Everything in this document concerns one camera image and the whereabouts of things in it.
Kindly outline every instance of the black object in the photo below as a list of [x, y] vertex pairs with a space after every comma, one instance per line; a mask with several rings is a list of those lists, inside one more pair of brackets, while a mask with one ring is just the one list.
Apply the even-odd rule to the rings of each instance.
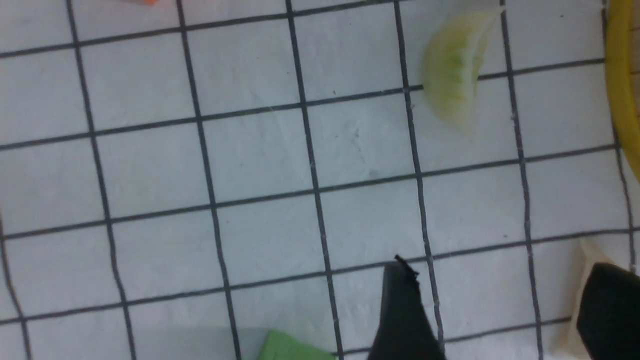
[[418, 273], [396, 260], [385, 266], [380, 326], [368, 360], [446, 360], [422, 306]]
[[582, 293], [577, 328], [593, 360], [639, 360], [640, 278], [596, 263]]

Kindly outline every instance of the gridded paper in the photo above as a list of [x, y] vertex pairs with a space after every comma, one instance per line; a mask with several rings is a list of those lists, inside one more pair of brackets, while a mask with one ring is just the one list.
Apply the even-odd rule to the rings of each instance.
[[[498, 5], [465, 136], [420, 61]], [[549, 360], [577, 238], [637, 263], [599, 0], [0, 7], [0, 359], [365, 359], [399, 254], [448, 358]]]

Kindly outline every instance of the black grid line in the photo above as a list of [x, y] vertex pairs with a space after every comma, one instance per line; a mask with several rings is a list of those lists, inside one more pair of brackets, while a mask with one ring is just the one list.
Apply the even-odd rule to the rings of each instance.
[[[363, 6], [372, 6], [377, 4], [391, 3], [392, 1], [393, 0], [363, 0], [363, 1], [357, 1], [354, 3], [324, 6], [324, 7], [313, 8], [308, 10], [298, 10], [298, 11], [293, 10], [292, 15], [294, 17], [302, 17], [302, 16], [315, 15], [319, 13], [339, 12], [341, 10], [346, 10], [350, 8], [360, 8]], [[109, 42], [116, 42], [116, 41], [123, 41], [123, 40], [133, 40], [137, 38], [154, 37], [154, 36], [170, 34], [170, 33], [179, 33], [181, 31], [220, 28], [222, 26], [240, 25], [240, 24], [247, 24], [251, 22], [282, 20], [282, 19], [286, 19], [288, 16], [289, 16], [288, 13], [276, 13], [276, 14], [270, 14], [270, 15], [240, 17], [240, 18], [229, 19], [229, 20], [204, 22], [201, 24], [192, 24], [192, 25], [183, 24], [181, 26], [174, 26], [171, 28], [155, 29], [150, 31], [140, 31], [135, 33], [123, 34], [123, 35], [114, 35], [110, 37], [94, 38], [89, 40], [78, 40], [78, 41], [73, 41], [70, 44], [56, 44], [56, 45], [33, 47], [30, 49], [12, 50], [12, 51], [0, 53], [0, 59], [13, 58], [16, 56], [24, 56], [29, 54], [48, 53], [51, 51], [58, 51], [58, 50], [64, 50], [64, 49], [73, 49], [77, 46], [83, 47], [83, 46], [91, 46], [91, 45], [98, 45], [98, 44], [106, 44]]]
[[324, 271], [326, 273], [326, 283], [329, 291], [329, 303], [331, 306], [331, 315], [333, 317], [333, 332], [335, 333], [335, 344], [337, 354], [340, 360], [344, 360], [342, 355], [342, 335], [340, 334], [340, 318], [338, 317], [338, 306], [335, 301], [335, 290], [333, 288], [333, 275], [331, 274], [331, 260], [329, 258], [329, 247], [326, 242], [326, 231], [324, 229], [324, 215], [322, 210], [322, 200], [318, 186], [318, 176], [316, 171], [316, 158], [314, 156], [314, 146], [311, 139], [311, 126], [309, 125], [309, 114], [307, 111], [307, 96], [305, 95], [305, 82], [302, 77], [302, 65], [300, 63], [300, 52], [298, 51], [298, 37], [296, 35], [296, 22], [294, 20], [294, 11], [291, 0], [285, 0], [287, 7], [287, 19], [289, 21], [289, 35], [291, 37], [291, 47], [293, 51], [293, 62], [296, 67], [296, 79], [298, 81], [298, 95], [300, 96], [300, 111], [302, 112], [302, 121], [305, 126], [305, 138], [307, 143], [307, 155], [310, 163], [311, 181], [313, 184], [314, 198], [316, 200], [316, 215], [318, 220], [318, 228], [320, 231], [320, 242], [322, 244], [322, 253], [324, 257]]
[[[500, 5], [504, 6], [505, 0], [500, 0]], [[507, 24], [507, 13], [500, 15], [500, 25], [502, 26], [502, 38], [504, 40], [504, 59], [507, 65], [507, 81], [509, 83], [509, 99], [511, 101], [511, 112], [513, 114], [513, 130], [518, 148], [518, 160], [520, 162], [520, 178], [522, 180], [522, 193], [524, 195], [524, 234], [525, 246], [527, 247], [527, 260], [529, 267], [529, 279], [531, 281], [531, 300], [536, 320], [536, 341], [538, 344], [538, 359], [544, 360], [545, 354], [542, 346], [542, 325], [540, 316], [540, 305], [538, 304], [538, 289], [536, 288], [536, 273], [534, 270], [533, 246], [531, 243], [531, 202], [529, 200], [529, 181], [527, 180], [527, 165], [522, 147], [522, 133], [520, 131], [520, 117], [518, 115], [518, 101], [515, 93], [515, 80], [513, 79], [513, 64], [511, 63], [511, 46], [509, 44], [509, 29]]]
[[[603, 234], [627, 234], [628, 232], [629, 232], [628, 229], [601, 229], [601, 230], [596, 230], [596, 231], [563, 234], [563, 235], [558, 235], [558, 236], [549, 236], [549, 237], [546, 237], [546, 238], [534, 239], [534, 240], [532, 240], [532, 243], [533, 244], [537, 244], [537, 243], [547, 243], [547, 242], [554, 242], [554, 241], [569, 241], [569, 240], [574, 240], [576, 238], [580, 238], [580, 237], [583, 237], [583, 236], [597, 236], [597, 235], [603, 235]], [[508, 249], [508, 248], [511, 248], [511, 247], [518, 247], [518, 246], [524, 246], [524, 245], [525, 245], [524, 241], [516, 241], [514, 243], [505, 243], [505, 244], [501, 244], [501, 245], [492, 245], [492, 246], [488, 246], [488, 247], [479, 247], [479, 248], [469, 249], [469, 250], [458, 250], [458, 251], [454, 251], [454, 252], [437, 254], [437, 255], [434, 256], [434, 261], [441, 261], [441, 260], [444, 260], [444, 259], [450, 259], [450, 258], [454, 258], [454, 257], [457, 257], [457, 256], [464, 256], [464, 255], [469, 255], [469, 254], [478, 254], [478, 253], [481, 253], [481, 252], [489, 252], [489, 251], [495, 251], [495, 250], [500, 250], [500, 249]], [[421, 256], [421, 257], [417, 257], [417, 258], [408, 258], [406, 260], [407, 260], [408, 263], [421, 263], [421, 262], [426, 263], [427, 257], [426, 256]], [[380, 262], [377, 262], [377, 263], [369, 263], [369, 264], [364, 264], [364, 265], [349, 266], [349, 267], [346, 267], [346, 268], [333, 269], [333, 270], [331, 270], [330, 273], [332, 275], [348, 274], [348, 273], [351, 273], [351, 272], [370, 270], [370, 269], [373, 269], [373, 268], [381, 268], [381, 267], [384, 267], [385, 265], [390, 264], [390, 263], [393, 263], [393, 261], [380, 261]], [[311, 279], [311, 278], [315, 278], [315, 277], [324, 277], [324, 276], [326, 276], [326, 272], [325, 271], [311, 272], [311, 273], [307, 273], [307, 274], [291, 275], [291, 276], [281, 277], [281, 278], [277, 278], [277, 279], [268, 279], [268, 280], [257, 281], [257, 282], [247, 282], [247, 283], [243, 283], [243, 284], [230, 285], [229, 289], [232, 290], [232, 291], [233, 290], [242, 290], [242, 289], [256, 288], [256, 287], [260, 287], [260, 286], [273, 285], [273, 284], [282, 284], [282, 283], [286, 283], [286, 282], [290, 282], [290, 281], [299, 281], [299, 280]], [[213, 293], [221, 293], [221, 292], [224, 292], [224, 291], [225, 291], [224, 287], [222, 287], [222, 288], [209, 288], [209, 289], [194, 290], [194, 291], [186, 291], [186, 292], [182, 292], [182, 293], [173, 293], [173, 294], [159, 295], [159, 296], [155, 296], [155, 297], [147, 297], [147, 298], [136, 299], [136, 300], [128, 300], [126, 302], [126, 304], [128, 306], [136, 306], [136, 305], [151, 304], [151, 303], [155, 303], [155, 302], [162, 302], [162, 301], [168, 301], [168, 300], [186, 299], [186, 298], [190, 298], [190, 297], [204, 296], [204, 295], [209, 295], [209, 294], [213, 294]], [[18, 317], [18, 318], [0, 320], [0, 326], [12, 324], [12, 323], [20, 323], [23, 320], [25, 322], [28, 322], [28, 321], [35, 321], [35, 320], [44, 320], [44, 319], [49, 319], [49, 318], [59, 318], [59, 317], [76, 315], [76, 314], [81, 314], [81, 313], [91, 313], [91, 312], [94, 312], [94, 311], [104, 311], [104, 310], [108, 310], [108, 309], [116, 309], [116, 308], [119, 308], [119, 307], [122, 307], [122, 303], [121, 302], [116, 302], [116, 303], [112, 303], [112, 304], [104, 304], [104, 305], [99, 305], [99, 306], [90, 306], [90, 307], [69, 309], [69, 310], [57, 311], [57, 312], [52, 312], [52, 313], [42, 313], [42, 314], [36, 314], [36, 315], [29, 315], [29, 316], [24, 316], [23, 319]], [[347, 354], [347, 353], [350, 353], [352, 351], [353, 350], [346, 350], [346, 351], [344, 351], [344, 353]]]
[[[560, 159], [560, 158], [568, 158], [568, 157], [572, 157], [572, 156], [578, 156], [578, 155], [581, 155], [581, 154], [584, 154], [584, 153], [609, 151], [609, 150], [611, 150], [612, 146], [613, 145], [605, 145], [603, 147], [595, 147], [595, 148], [583, 149], [583, 150], [578, 150], [578, 151], [558, 152], [558, 153], [555, 153], [555, 154], [544, 155], [544, 159], [541, 159], [539, 157], [525, 158], [525, 162], [528, 163], [528, 162], [542, 161], [542, 160], [553, 160], [553, 159]], [[404, 174], [404, 175], [398, 175], [398, 176], [383, 177], [383, 178], [374, 179], [374, 180], [357, 181], [357, 182], [354, 182], [354, 183], [323, 186], [323, 187], [319, 187], [318, 191], [320, 193], [334, 192], [334, 191], [348, 190], [348, 189], [354, 189], [354, 188], [361, 188], [361, 187], [365, 187], [365, 186], [374, 186], [374, 185], [377, 185], [377, 184], [387, 184], [387, 183], [394, 183], [394, 182], [398, 182], [398, 181], [405, 181], [405, 180], [415, 179], [416, 177], [420, 177], [420, 176], [421, 177], [431, 177], [431, 176], [440, 176], [440, 175], [446, 175], [446, 174], [458, 174], [458, 173], [461, 173], [461, 172], [470, 172], [470, 171], [481, 170], [481, 169], [486, 169], [486, 168], [496, 168], [496, 167], [503, 167], [503, 166], [509, 166], [509, 165], [517, 165], [517, 164], [519, 164], [519, 160], [518, 159], [492, 161], [492, 162], [489, 162], [489, 163], [478, 163], [478, 164], [465, 165], [465, 166], [456, 167], [456, 168], [446, 168], [446, 169], [442, 169], [442, 170], [429, 170], [429, 171], [425, 171], [425, 172], [423, 172], [421, 174]], [[265, 196], [261, 196], [261, 197], [252, 197], [252, 198], [248, 198], [248, 199], [230, 200], [230, 201], [226, 201], [226, 202], [218, 202], [218, 203], [216, 203], [216, 208], [220, 209], [220, 208], [227, 208], [227, 207], [231, 207], [231, 206], [238, 206], [238, 205], [245, 205], [245, 204], [255, 204], [255, 203], [265, 202], [265, 201], [270, 201], [270, 200], [288, 199], [288, 198], [291, 198], [291, 197], [311, 195], [313, 193], [314, 193], [313, 189], [307, 189], [307, 190], [298, 190], [298, 191], [295, 191], [295, 192], [286, 192], [286, 193], [278, 193], [278, 194], [274, 194], [274, 195], [265, 195]], [[163, 217], [163, 216], [177, 215], [177, 214], [183, 214], [183, 213], [192, 213], [192, 212], [196, 212], [196, 211], [208, 210], [208, 209], [211, 209], [211, 208], [212, 208], [212, 206], [210, 204], [202, 204], [202, 205], [196, 205], [196, 206], [188, 206], [186, 208], [177, 208], [177, 209], [169, 209], [169, 210], [163, 210], [163, 211], [155, 211], [155, 212], [151, 212], [151, 213], [128, 215], [128, 216], [124, 216], [124, 217], [112, 217], [111, 218], [111, 223], [112, 224], [118, 224], [118, 223], [122, 223], [122, 222], [144, 220], [144, 219], [155, 218], [155, 217]], [[77, 224], [70, 224], [70, 225], [49, 227], [49, 228], [43, 228], [43, 229], [36, 229], [36, 230], [24, 231], [24, 232], [21, 232], [21, 233], [6, 234], [4, 236], [4, 238], [5, 238], [5, 240], [18, 240], [18, 239], [21, 239], [21, 238], [28, 238], [30, 236], [40, 236], [40, 235], [46, 235], [46, 234], [54, 234], [54, 233], [60, 233], [60, 232], [63, 232], [63, 231], [72, 231], [72, 230], [84, 229], [86, 227], [94, 227], [94, 226], [100, 226], [100, 225], [106, 225], [106, 221], [105, 220], [95, 220], [95, 221], [82, 222], [82, 223], [77, 223]]]
[[[600, 18], [602, 20], [602, 41], [603, 44], [607, 43], [607, 1], [602, 0], [602, 10], [600, 11]], [[613, 129], [613, 138], [614, 143], [616, 144], [616, 162], [618, 163], [618, 172], [620, 173], [620, 181], [622, 181], [622, 190], [625, 194], [625, 202], [627, 205], [627, 222], [629, 229], [631, 230], [634, 226], [634, 216], [631, 208], [631, 199], [629, 198], [629, 190], [627, 179], [625, 177], [625, 172], [622, 167], [622, 154], [620, 151], [620, 138], [618, 137], [618, 131], [616, 130], [616, 124], [613, 122], [613, 117], [611, 117], [611, 128]], [[634, 232], [629, 231], [629, 270], [633, 273], [636, 272], [636, 244], [634, 241]]]
[[[565, 69], [570, 67], [587, 66], [592, 63], [600, 63], [603, 61], [604, 59], [573, 61], [569, 63], [559, 63], [555, 65], [548, 65], [544, 67], [526, 68], [526, 69], [520, 70], [520, 72], [522, 72], [523, 74], [524, 73], [530, 74], [533, 72], [542, 72], [542, 71], [548, 71], [553, 69]], [[496, 72], [491, 74], [480, 75], [478, 77], [478, 80], [483, 81], [483, 80], [499, 79], [499, 78], [505, 78], [506, 76], [507, 76], [506, 72]], [[420, 91], [422, 90], [422, 85], [410, 85], [408, 87], [402, 87], [402, 88], [392, 88], [388, 90], [381, 90], [381, 91], [375, 91], [375, 92], [366, 92], [361, 94], [330, 97], [327, 99], [307, 101], [307, 107], [336, 104], [336, 103], [346, 102], [346, 101], [370, 99], [374, 97], [381, 97], [381, 96], [387, 96], [387, 95], [403, 94], [407, 90], [411, 92]], [[233, 117], [255, 115], [255, 114], [267, 113], [272, 111], [280, 111], [280, 110], [293, 110], [293, 109], [299, 109], [299, 108], [301, 108], [301, 104], [299, 102], [294, 102], [291, 104], [263, 106], [261, 108], [252, 108], [252, 109], [246, 109], [246, 110], [231, 111], [226, 113], [215, 113], [211, 115], [200, 116], [200, 118], [188, 117], [183, 119], [162, 120], [158, 122], [149, 122], [145, 124], [136, 124], [136, 125], [130, 125], [130, 126], [114, 127], [111, 129], [94, 130], [92, 132], [88, 131], [85, 133], [75, 133], [75, 134], [62, 135], [62, 136], [53, 136], [50, 138], [41, 138], [41, 139], [35, 139], [35, 140], [25, 140], [25, 141], [15, 142], [15, 143], [0, 144], [0, 151], [7, 151], [12, 149], [20, 149], [23, 147], [31, 147], [31, 146], [37, 146], [37, 145], [50, 144], [50, 143], [58, 143], [58, 142], [66, 142], [66, 141], [78, 140], [83, 138], [90, 138], [91, 136], [94, 136], [94, 135], [105, 136], [105, 135], [129, 133], [132, 131], [156, 129], [159, 127], [176, 126], [176, 125], [183, 125], [183, 124], [194, 124], [198, 122], [198, 120], [201, 120], [203, 122], [212, 121], [212, 120], [221, 120], [221, 119], [229, 119]]]
[[[394, 1], [394, 14], [396, 16], [396, 33], [398, 37], [398, 48], [400, 56], [400, 69], [402, 73], [403, 88], [409, 87], [409, 80], [406, 69], [406, 54], [404, 51], [404, 31], [402, 26], [402, 16], [400, 12], [400, 2]], [[409, 127], [409, 139], [411, 141], [411, 153], [413, 157], [413, 168], [417, 175], [418, 205], [420, 207], [420, 224], [422, 226], [422, 241], [424, 242], [424, 254], [427, 257], [429, 270], [429, 281], [431, 283], [431, 295], [433, 296], [433, 312], [436, 318], [436, 328], [438, 332], [438, 342], [444, 351], [444, 329], [442, 327], [442, 317], [440, 316], [440, 297], [438, 296], [438, 286], [436, 285], [435, 269], [433, 267], [433, 255], [429, 244], [429, 234], [427, 231], [427, 215], [424, 205], [424, 187], [422, 184], [422, 170], [420, 169], [420, 159], [418, 157], [418, 145], [415, 139], [415, 128], [413, 126], [413, 110], [410, 91], [404, 91], [404, 105], [406, 108], [407, 125]]]
[[11, 298], [11, 302], [13, 303], [13, 308], [15, 309], [17, 317], [17, 322], [20, 323], [20, 329], [22, 331], [22, 342], [24, 345], [24, 353], [26, 354], [27, 360], [31, 360], [31, 342], [29, 340], [29, 331], [27, 330], [27, 321], [24, 318], [24, 314], [22, 313], [22, 307], [20, 306], [20, 302], [18, 301], [18, 296], [15, 293], [15, 288], [13, 288], [13, 282], [11, 279], [11, 270], [9, 269], [9, 259], [6, 254], [6, 246], [4, 244], [4, 230], [2, 227], [2, 221], [0, 220], [0, 255], [2, 255], [2, 268], [4, 272], [4, 284], [9, 293], [9, 297]]
[[[564, 318], [556, 318], [556, 319], [552, 319], [552, 320], [546, 320], [546, 321], [543, 321], [541, 324], [542, 324], [542, 326], [548, 326], [548, 325], [557, 325], [559, 323], [568, 323], [570, 321], [571, 321], [570, 317], [564, 317]], [[456, 338], [444, 339], [444, 343], [459, 343], [459, 342], [462, 342], [462, 341], [468, 341], [468, 340], [474, 340], [474, 339], [483, 338], [485, 336], [506, 334], [506, 333], [514, 332], [514, 331], [532, 329], [534, 327], [536, 327], [536, 323], [525, 323], [525, 324], [522, 324], [522, 325], [516, 325], [516, 326], [510, 326], [510, 327], [501, 327], [501, 328], [498, 328], [498, 329], [491, 329], [491, 330], [487, 330], [487, 331], [483, 331], [483, 332], [477, 332], [475, 334], [469, 334], [469, 335], [464, 335], [464, 336], [458, 336]], [[354, 348], [354, 349], [345, 350], [344, 354], [345, 355], [362, 354], [362, 353], [370, 352], [370, 351], [371, 351], [371, 347]]]
[[[89, 132], [94, 130], [93, 115], [91, 113], [91, 103], [89, 100], [89, 92], [86, 86], [86, 79], [84, 77], [84, 65], [82, 63], [82, 53], [78, 46], [78, 34], [76, 29], [76, 20], [74, 18], [74, 9], [72, 0], [67, 0], [67, 15], [69, 19], [69, 26], [71, 28], [71, 35], [74, 41], [74, 51], [76, 54], [76, 65], [78, 70], [78, 77], [80, 79], [80, 87], [82, 90], [84, 112], [86, 115], [87, 126]], [[91, 136], [91, 146], [93, 151], [93, 159], [95, 162], [95, 169], [98, 177], [98, 184], [100, 188], [100, 197], [102, 199], [102, 210], [104, 212], [104, 220], [106, 223], [107, 236], [109, 239], [109, 253], [111, 255], [111, 269], [113, 272], [113, 278], [118, 288], [118, 294], [120, 296], [120, 303], [122, 305], [122, 312], [124, 314], [125, 326], [127, 328], [127, 340], [129, 342], [129, 352], [131, 354], [131, 360], [136, 360], [136, 347], [133, 341], [133, 329], [131, 327], [131, 317], [129, 316], [129, 307], [127, 306], [127, 297], [125, 295], [124, 287], [122, 286], [122, 280], [120, 278], [120, 272], [118, 270], [118, 260], [116, 257], [116, 244], [113, 237], [113, 226], [111, 224], [111, 213], [109, 211], [109, 201], [107, 198], [107, 190], [104, 184], [104, 174], [102, 173], [102, 164], [100, 162], [100, 152], [98, 151], [98, 141], [95, 135]]]
[[204, 166], [204, 173], [207, 180], [207, 192], [209, 193], [209, 205], [211, 207], [211, 218], [213, 220], [214, 228], [214, 241], [216, 242], [216, 250], [218, 253], [218, 262], [220, 263], [220, 271], [223, 281], [223, 289], [225, 292], [225, 298], [227, 301], [227, 312], [229, 316], [229, 324], [231, 327], [231, 334], [234, 342], [234, 350], [236, 352], [236, 360], [242, 360], [240, 353], [240, 339], [238, 336], [236, 326], [236, 316], [234, 314], [234, 305], [231, 298], [231, 290], [229, 289], [229, 276], [227, 273], [227, 265], [222, 252], [222, 239], [220, 236], [220, 222], [218, 221], [218, 211], [216, 209], [216, 196], [213, 190], [213, 180], [211, 177], [211, 168], [209, 163], [209, 153], [207, 151], [207, 140], [204, 134], [204, 125], [202, 124], [202, 114], [200, 113], [200, 103], [198, 102], [198, 90], [196, 89], [195, 77], [193, 74], [193, 64], [191, 63], [191, 53], [189, 51], [189, 37], [187, 36], [187, 30], [184, 21], [184, 10], [182, 8], [182, 0], [176, 0], [178, 8], [178, 18], [180, 21], [180, 34], [182, 36], [182, 46], [184, 48], [184, 59], [187, 66], [187, 74], [189, 76], [189, 88], [191, 90], [191, 100], [193, 101], [193, 111], [195, 112], [197, 125], [198, 125], [198, 137], [200, 138], [200, 150], [202, 152], [202, 163]]

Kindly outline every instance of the beige object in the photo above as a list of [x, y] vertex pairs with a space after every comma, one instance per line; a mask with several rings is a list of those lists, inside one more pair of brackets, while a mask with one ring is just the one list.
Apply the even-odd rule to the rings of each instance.
[[584, 253], [585, 262], [584, 270], [582, 271], [582, 280], [580, 280], [580, 288], [575, 295], [575, 303], [573, 305], [573, 314], [571, 317], [571, 324], [569, 325], [569, 331], [566, 337], [561, 340], [558, 348], [555, 351], [558, 357], [574, 357], [576, 359], [591, 359], [587, 353], [587, 349], [584, 347], [582, 338], [578, 333], [576, 326], [578, 320], [578, 314], [580, 313], [580, 303], [582, 302], [582, 292], [584, 291], [584, 285], [587, 283], [589, 276], [591, 275], [591, 269], [595, 263], [610, 263], [614, 262], [602, 253], [600, 247], [591, 239], [580, 239], [580, 247]]

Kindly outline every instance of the yellow container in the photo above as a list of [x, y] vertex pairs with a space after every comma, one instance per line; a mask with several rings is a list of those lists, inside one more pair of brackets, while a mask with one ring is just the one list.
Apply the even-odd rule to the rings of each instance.
[[634, 0], [611, 0], [605, 50], [607, 93], [613, 122], [636, 179], [640, 179], [640, 123], [631, 75]]

